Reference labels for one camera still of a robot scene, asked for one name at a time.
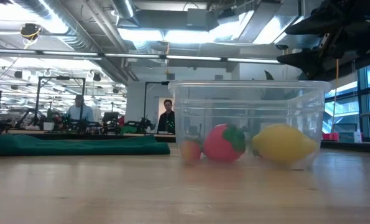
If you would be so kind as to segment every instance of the red object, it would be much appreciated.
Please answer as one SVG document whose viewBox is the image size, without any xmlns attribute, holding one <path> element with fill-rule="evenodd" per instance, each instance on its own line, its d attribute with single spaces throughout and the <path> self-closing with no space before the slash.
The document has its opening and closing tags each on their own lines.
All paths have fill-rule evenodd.
<svg viewBox="0 0 370 224">
<path fill-rule="evenodd" d="M 338 133 L 328 133 L 328 134 L 323 134 L 322 139 L 326 141 L 339 141 L 340 137 Z"/>
<path fill-rule="evenodd" d="M 201 147 L 197 140 L 184 140 L 179 145 L 182 158 L 185 161 L 197 161 L 201 157 Z"/>
<path fill-rule="evenodd" d="M 243 132 L 233 125 L 215 126 L 204 142 L 204 154 L 214 161 L 233 162 L 246 150 Z"/>
<path fill-rule="evenodd" d="M 124 126 L 124 116 L 118 118 L 118 126 L 120 127 Z"/>
</svg>

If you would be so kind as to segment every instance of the fruit toy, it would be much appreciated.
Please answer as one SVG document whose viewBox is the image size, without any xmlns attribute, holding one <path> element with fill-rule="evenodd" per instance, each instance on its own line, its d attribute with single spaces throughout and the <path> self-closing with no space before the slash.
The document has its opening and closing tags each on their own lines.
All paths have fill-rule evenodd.
<svg viewBox="0 0 370 224">
<path fill-rule="evenodd" d="M 253 137 L 251 144 L 263 158 L 284 164 L 303 159 L 318 147 L 314 140 L 286 124 L 266 127 Z"/>
<path fill-rule="evenodd" d="M 201 157 L 200 143 L 196 139 L 184 140 L 179 145 L 179 150 L 185 161 L 198 161 Z"/>
<path fill-rule="evenodd" d="M 230 124 L 220 124 L 208 134 L 204 142 L 205 156 L 214 161 L 233 162 L 246 150 L 242 131 Z"/>
</svg>

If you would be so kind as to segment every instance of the man in black shirt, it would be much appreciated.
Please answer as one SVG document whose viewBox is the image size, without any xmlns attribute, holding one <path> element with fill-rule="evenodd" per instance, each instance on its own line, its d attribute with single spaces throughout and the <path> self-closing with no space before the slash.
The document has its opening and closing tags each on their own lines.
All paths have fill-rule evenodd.
<svg viewBox="0 0 370 224">
<path fill-rule="evenodd" d="M 175 134 L 175 112 L 172 110 L 172 101 L 164 100 L 164 107 L 166 112 L 160 115 L 159 131 L 167 131 L 168 133 Z"/>
</svg>

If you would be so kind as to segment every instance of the wooden table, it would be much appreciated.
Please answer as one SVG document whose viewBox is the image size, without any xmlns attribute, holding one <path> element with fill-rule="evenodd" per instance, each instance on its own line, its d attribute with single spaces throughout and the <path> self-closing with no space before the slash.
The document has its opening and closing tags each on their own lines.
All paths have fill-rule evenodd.
<svg viewBox="0 0 370 224">
<path fill-rule="evenodd" d="M 370 154 L 310 171 L 171 156 L 0 157 L 0 223 L 370 223 Z"/>
</svg>

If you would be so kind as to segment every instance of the green strawberry leaves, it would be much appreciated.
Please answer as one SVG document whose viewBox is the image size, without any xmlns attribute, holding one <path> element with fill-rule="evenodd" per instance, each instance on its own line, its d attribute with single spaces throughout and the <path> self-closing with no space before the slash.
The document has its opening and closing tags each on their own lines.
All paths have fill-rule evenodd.
<svg viewBox="0 0 370 224">
<path fill-rule="evenodd" d="M 226 130 L 223 131 L 223 138 L 231 143 L 235 151 L 244 152 L 246 150 L 246 137 L 234 125 L 227 125 Z"/>
</svg>

